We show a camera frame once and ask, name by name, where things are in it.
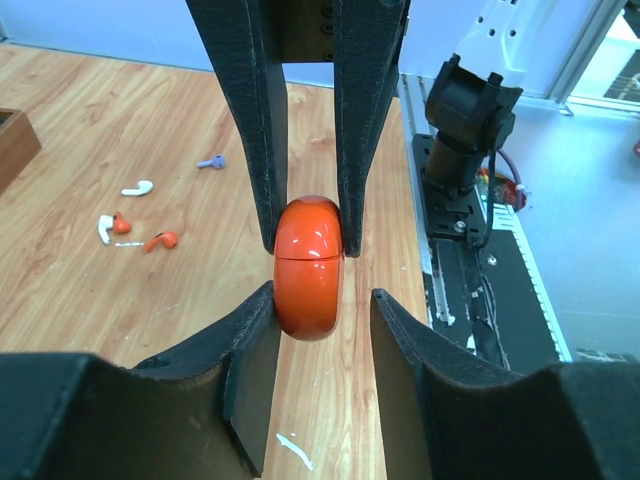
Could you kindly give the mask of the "orange earbud case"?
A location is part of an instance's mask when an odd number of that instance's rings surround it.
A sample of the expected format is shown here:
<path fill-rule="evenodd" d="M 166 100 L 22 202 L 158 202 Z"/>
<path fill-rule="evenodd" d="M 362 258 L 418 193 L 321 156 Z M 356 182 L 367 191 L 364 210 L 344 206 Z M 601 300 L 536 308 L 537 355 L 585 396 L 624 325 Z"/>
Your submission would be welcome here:
<path fill-rule="evenodd" d="M 343 274 L 337 205 L 323 196 L 290 202 L 274 250 L 274 302 L 281 329 L 300 341 L 330 336 L 338 323 Z"/>

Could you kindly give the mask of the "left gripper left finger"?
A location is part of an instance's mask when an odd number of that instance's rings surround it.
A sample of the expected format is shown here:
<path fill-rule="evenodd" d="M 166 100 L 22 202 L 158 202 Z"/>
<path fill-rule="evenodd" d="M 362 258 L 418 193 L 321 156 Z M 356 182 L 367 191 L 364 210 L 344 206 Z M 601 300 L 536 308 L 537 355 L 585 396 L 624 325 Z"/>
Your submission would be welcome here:
<path fill-rule="evenodd" d="M 5 479 L 262 475 L 281 333 L 265 283 L 132 368 L 90 353 L 1 358 Z"/>

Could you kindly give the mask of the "orange earbud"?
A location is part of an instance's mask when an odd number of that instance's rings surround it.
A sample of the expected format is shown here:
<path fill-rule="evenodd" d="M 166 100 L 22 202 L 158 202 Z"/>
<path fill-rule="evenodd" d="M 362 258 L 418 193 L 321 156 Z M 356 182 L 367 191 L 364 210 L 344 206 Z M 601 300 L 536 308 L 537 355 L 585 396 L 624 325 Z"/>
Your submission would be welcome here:
<path fill-rule="evenodd" d="M 165 249 L 173 249 L 178 244 L 178 235 L 173 231 L 164 231 L 156 234 L 143 245 L 145 253 L 150 253 L 156 247 L 162 246 Z"/>
<path fill-rule="evenodd" d="M 113 230 L 117 234 L 126 234 L 132 230 L 132 225 L 123 219 L 120 212 L 113 215 Z"/>

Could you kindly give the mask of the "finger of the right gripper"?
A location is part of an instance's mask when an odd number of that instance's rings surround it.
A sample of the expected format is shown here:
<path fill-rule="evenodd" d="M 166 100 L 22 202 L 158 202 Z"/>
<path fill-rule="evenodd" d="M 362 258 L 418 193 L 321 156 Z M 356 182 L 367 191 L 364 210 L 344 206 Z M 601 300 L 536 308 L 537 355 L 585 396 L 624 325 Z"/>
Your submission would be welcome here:
<path fill-rule="evenodd" d="M 365 189 L 399 80 L 408 1 L 334 3 L 337 188 L 345 255 L 361 254 Z"/>
<path fill-rule="evenodd" d="M 261 238 L 274 252 L 287 205 L 287 89 L 271 1 L 191 0 L 189 12 L 237 126 Z"/>

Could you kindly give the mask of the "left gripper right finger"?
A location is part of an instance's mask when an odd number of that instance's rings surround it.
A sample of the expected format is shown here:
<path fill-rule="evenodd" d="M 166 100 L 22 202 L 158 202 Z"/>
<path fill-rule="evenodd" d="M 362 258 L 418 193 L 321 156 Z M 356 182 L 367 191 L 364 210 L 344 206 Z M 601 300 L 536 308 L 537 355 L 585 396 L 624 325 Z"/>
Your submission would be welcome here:
<path fill-rule="evenodd" d="M 370 332 L 391 479 L 635 479 L 639 367 L 520 375 L 417 321 L 383 289 Z"/>

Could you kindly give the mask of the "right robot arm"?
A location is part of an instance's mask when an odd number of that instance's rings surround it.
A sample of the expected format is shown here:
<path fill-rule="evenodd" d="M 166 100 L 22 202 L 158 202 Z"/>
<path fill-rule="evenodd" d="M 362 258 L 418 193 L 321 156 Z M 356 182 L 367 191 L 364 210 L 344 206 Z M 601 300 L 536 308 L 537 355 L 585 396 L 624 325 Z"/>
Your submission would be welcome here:
<path fill-rule="evenodd" d="M 408 25 L 406 1 L 191 1 L 188 9 L 238 128 L 262 241 L 276 248 L 287 206 L 288 113 L 283 67 L 334 68 L 337 187 L 344 253 L 361 251 L 366 182 L 391 99 Z M 507 79 L 528 46 L 455 52 L 427 97 L 438 140 L 468 156 L 494 154 L 512 132 L 521 89 Z"/>

